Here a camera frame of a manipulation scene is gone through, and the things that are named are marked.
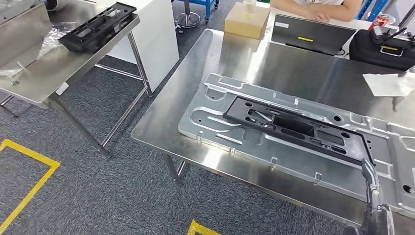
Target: aluminum sheet metal panel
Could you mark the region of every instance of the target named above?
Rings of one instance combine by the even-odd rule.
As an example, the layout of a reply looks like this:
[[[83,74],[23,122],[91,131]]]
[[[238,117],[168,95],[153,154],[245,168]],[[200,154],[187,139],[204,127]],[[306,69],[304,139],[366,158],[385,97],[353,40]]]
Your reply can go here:
[[[362,134],[376,163],[385,202],[394,211],[415,217],[412,129],[217,74],[201,83],[179,122],[179,132],[362,201],[366,186],[360,166],[223,118],[237,97]]]

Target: plastic bag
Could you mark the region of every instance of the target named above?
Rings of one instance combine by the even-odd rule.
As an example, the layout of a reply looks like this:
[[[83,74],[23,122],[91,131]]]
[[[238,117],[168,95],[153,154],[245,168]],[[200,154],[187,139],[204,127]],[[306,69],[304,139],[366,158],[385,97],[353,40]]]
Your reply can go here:
[[[34,47],[25,52],[24,56],[19,56],[17,60],[14,60],[5,65],[3,68],[0,68],[0,77],[11,78],[54,48],[63,47],[63,45],[58,42],[58,39],[74,30],[77,25],[78,22],[53,23],[52,29],[45,36],[42,45],[39,45],[40,49],[38,47]]]

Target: person's arm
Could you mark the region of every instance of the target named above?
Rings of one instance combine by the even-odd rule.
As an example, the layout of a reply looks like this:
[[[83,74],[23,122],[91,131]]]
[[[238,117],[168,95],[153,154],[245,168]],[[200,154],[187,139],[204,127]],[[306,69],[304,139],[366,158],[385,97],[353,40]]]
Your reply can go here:
[[[271,0],[270,5],[281,11],[293,13],[298,16],[306,17],[305,15],[308,14],[308,9],[305,5],[298,4],[293,0]]]
[[[333,19],[340,21],[352,21],[359,12],[362,0],[345,0],[343,5],[310,4],[307,7],[311,10],[323,12]]]
[[[298,16],[302,16],[309,20],[319,21],[319,22],[328,22],[330,17],[328,14],[323,12],[314,11],[309,9],[305,5],[298,4],[293,0],[271,0],[271,7],[286,11]]]

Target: soda can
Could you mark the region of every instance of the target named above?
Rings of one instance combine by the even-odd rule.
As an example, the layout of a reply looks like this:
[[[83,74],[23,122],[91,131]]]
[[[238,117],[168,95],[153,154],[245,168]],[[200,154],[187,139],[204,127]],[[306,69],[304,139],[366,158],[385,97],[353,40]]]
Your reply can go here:
[[[388,14],[379,14],[369,27],[369,30],[372,30],[375,26],[385,26],[388,23],[389,18]]]

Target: cardboard box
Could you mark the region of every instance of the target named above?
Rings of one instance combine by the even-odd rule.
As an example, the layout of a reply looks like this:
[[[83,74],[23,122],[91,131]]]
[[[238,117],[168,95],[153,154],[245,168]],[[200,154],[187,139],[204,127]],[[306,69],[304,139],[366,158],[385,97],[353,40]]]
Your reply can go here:
[[[225,19],[225,32],[261,39],[267,26],[270,8],[235,3]]]

